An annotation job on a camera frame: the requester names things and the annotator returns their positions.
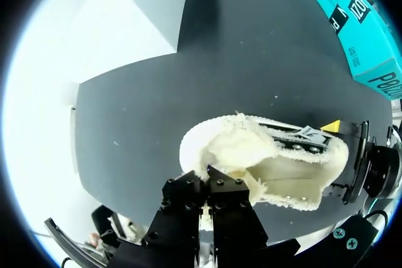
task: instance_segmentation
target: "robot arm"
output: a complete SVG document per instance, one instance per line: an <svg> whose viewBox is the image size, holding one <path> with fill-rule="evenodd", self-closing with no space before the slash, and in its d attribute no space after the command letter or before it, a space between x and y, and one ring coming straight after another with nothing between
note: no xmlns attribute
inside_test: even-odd
<svg viewBox="0 0 402 268"><path fill-rule="evenodd" d="M400 147L377 146L368 141L369 124L360 126L359 152L354 179L343 189L344 203L353 202L365 189L369 196L389 198L400 187ZM275 260L286 267L309 265L321 267L354 267L370 248L378 230L367 217L355 215L310 249L296 254L300 248L296 239L266 246L268 241L258 216L249 203L249 190L241 179L232 179L209 166L208 182L201 181L191 171L168 180L163 200L152 224L135 245L122 241L107 265L95 260L77 247L50 218L45 222L61 248L82 267L107 268L189 268L198 267L198 225L205 204L214 225L214 262L220 268L268 267Z"/></svg>

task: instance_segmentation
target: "cardboard box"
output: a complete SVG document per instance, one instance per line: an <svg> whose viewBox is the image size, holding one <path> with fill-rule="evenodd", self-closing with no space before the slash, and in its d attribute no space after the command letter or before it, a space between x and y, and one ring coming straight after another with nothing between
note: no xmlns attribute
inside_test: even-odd
<svg viewBox="0 0 402 268"><path fill-rule="evenodd" d="M402 57L383 19L366 0L317 0L338 35L352 77L389 100L402 98Z"/></svg>

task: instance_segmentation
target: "screw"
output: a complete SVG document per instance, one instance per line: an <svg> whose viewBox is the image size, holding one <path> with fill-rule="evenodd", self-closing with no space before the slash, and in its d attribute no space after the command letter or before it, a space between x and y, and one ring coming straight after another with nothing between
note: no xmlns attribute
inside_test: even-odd
<svg viewBox="0 0 402 268"><path fill-rule="evenodd" d="M320 152L320 149L317 147L310 147L311 152Z"/></svg>
<svg viewBox="0 0 402 268"><path fill-rule="evenodd" d="M168 208L170 206L170 201L169 200L163 200L161 203L161 207L164 210L165 208Z"/></svg>
<svg viewBox="0 0 402 268"><path fill-rule="evenodd" d="M248 206L249 202L248 201L241 201L240 202L240 207L246 208Z"/></svg>
<svg viewBox="0 0 402 268"><path fill-rule="evenodd" d="M151 240L156 240L158 238L159 234L157 232L151 232L148 235L148 238L150 238Z"/></svg>
<svg viewBox="0 0 402 268"><path fill-rule="evenodd" d="M337 228L334 230L335 239L341 239L343 237L345 237L345 230L343 230L342 228Z"/></svg>
<svg viewBox="0 0 402 268"><path fill-rule="evenodd" d="M223 209L224 207L225 207L225 203L223 203L223 202L216 203L216 205L215 205L215 208L216 208L217 210L221 210L221 209Z"/></svg>
<svg viewBox="0 0 402 268"><path fill-rule="evenodd" d="M192 210L195 206L194 202L186 203L186 210Z"/></svg>
<svg viewBox="0 0 402 268"><path fill-rule="evenodd" d="M346 242L346 249L348 250L354 250L357 248L357 240L355 238L350 238L347 242Z"/></svg>

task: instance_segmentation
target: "black table surface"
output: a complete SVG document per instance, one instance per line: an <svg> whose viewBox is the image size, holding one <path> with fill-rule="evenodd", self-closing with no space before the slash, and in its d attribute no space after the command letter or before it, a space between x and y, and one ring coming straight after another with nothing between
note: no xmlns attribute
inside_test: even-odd
<svg viewBox="0 0 402 268"><path fill-rule="evenodd" d="M80 85L75 145L82 185L149 225L165 181L182 172L183 135L235 110L298 126L369 120L380 144L392 123L390 102L353 81L316 0L186 0L176 54ZM313 212L267 203L255 210L276 242L338 222L366 196L346 206L324 198Z"/></svg>

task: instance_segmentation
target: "white fluffy slipper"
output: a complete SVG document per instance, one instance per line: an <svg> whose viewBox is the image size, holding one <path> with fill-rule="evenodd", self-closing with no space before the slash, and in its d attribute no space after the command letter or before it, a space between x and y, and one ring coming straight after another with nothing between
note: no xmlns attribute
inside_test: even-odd
<svg viewBox="0 0 402 268"><path fill-rule="evenodd" d="M210 164L242 178L251 205L297 210L319 207L323 190L341 174L348 156L346 143L326 132L244 114L202 122L180 144L183 172L194 170L206 181Z"/></svg>

